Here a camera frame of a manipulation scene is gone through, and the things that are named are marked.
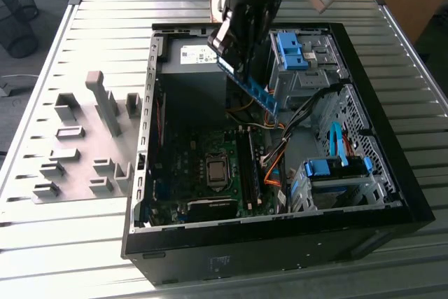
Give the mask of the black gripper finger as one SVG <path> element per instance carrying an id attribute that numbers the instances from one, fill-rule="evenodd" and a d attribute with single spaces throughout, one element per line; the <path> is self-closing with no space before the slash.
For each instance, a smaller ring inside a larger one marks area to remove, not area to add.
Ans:
<path id="1" fill-rule="evenodd" d="M 247 79 L 253 52 L 253 7 L 225 8 L 222 23 L 211 33 L 208 44 L 234 69 L 234 76 Z"/>
<path id="2" fill-rule="evenodd" d="M 265 81 L 269 60 L 268 41 L 270 26 L 277 16 L 281 0 L 271 0 L 263 5 L 249 8 L 248 51 L 246 53 L 244 79 Z"/>

